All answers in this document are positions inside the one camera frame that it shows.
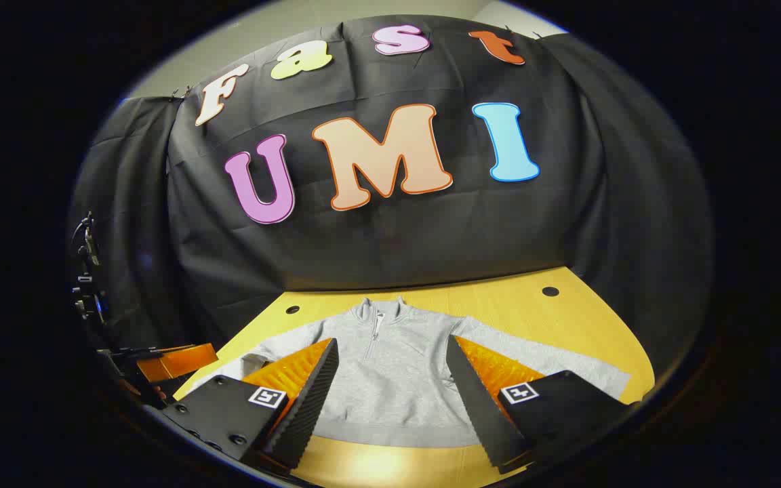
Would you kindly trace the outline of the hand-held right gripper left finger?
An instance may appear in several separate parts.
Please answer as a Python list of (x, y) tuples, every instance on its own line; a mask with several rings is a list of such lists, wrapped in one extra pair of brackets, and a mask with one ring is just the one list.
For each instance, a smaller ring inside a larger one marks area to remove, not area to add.
[(338, 365), (338, 341), (329, 338), (243, 379), (215, 375), (161, 414), (233, 460), (292, 470), (312, 438)]

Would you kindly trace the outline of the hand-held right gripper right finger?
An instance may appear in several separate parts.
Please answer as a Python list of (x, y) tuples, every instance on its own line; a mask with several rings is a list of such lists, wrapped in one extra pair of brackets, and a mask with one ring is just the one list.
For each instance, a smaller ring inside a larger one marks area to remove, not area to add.
[(573, 371), (538, 373), (457, 335), (447, 340), (445, 357), (475, 434), (501, 473), (561, 462), (631, 409)]

